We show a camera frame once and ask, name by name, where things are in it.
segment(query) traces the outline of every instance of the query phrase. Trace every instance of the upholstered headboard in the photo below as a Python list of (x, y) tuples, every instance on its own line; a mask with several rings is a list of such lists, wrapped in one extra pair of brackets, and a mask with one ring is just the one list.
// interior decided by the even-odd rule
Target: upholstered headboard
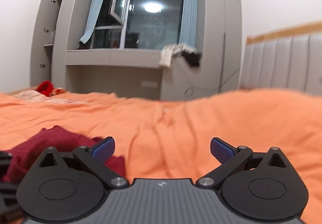
[(289, 88), (322, 95), (322, 23), (303, 27), (248, 38), (239, 88)]

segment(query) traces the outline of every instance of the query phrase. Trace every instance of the red object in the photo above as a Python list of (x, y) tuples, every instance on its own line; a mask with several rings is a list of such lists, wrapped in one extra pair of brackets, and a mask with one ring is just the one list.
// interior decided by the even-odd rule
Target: red object
[(53, 89), (54, 89), (54, 86), (50, 81), (43, 81), (38, 86), (37, 91), (49, 97), (49, 94), (52, 92)]
[[(54, 126), (49, 130), (42, 129), (29, 140), (7, 151), (13, 157), (3, 180), (13, 183), (21, 182), (40, 153), (49, 146), (56, 147), (59, 152), (70, 152), (82, 145), (91, 147), (101, 140), (100, 137), (89, 139), (84, 135), (69, 132), (60, 126)], [(112, 156), (104, 165), (125, 177), (124, 157)]]

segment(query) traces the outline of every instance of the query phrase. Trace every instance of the orange blanket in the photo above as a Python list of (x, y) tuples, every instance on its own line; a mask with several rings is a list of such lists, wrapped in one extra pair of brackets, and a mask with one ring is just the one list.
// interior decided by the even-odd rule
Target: orange blanket
[(196, 180), (219, 165), (209, 151), (218, 136), (256, 152), (280, 147), (308, 187), (302, 215), (320, 224), (322, 212), (322, 98), (288, 91), (231, 92), (189, 102), (117, 98), (114, 94), (64, 93), (87, 103), (28, 103), (0, 95), (0, 149), (41, 128), (113, 136), (126, 158), (127, 177)]

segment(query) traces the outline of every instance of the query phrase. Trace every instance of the gray headboard panel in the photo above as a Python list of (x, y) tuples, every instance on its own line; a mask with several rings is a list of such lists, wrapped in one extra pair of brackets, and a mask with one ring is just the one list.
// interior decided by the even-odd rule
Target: gray headboard panel
[(263, 87), (322, 95), (322, 33), (246, 46), (239, 88)]

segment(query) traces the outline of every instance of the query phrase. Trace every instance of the blue gripper pad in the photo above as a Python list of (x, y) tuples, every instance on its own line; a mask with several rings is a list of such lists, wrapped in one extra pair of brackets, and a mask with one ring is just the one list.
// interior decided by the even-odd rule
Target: blue gripper pad
[(235, 156), (238, 153), (238, 150), (216, 137), (210, 142), (210, 152), (221, 164), (223, 164)]
[(115, 141), (112, 137), (106, 137), (99, 143), (88, 149), (92, 157), (98, 159), (101, 163), (105, 163), (115, 151)]

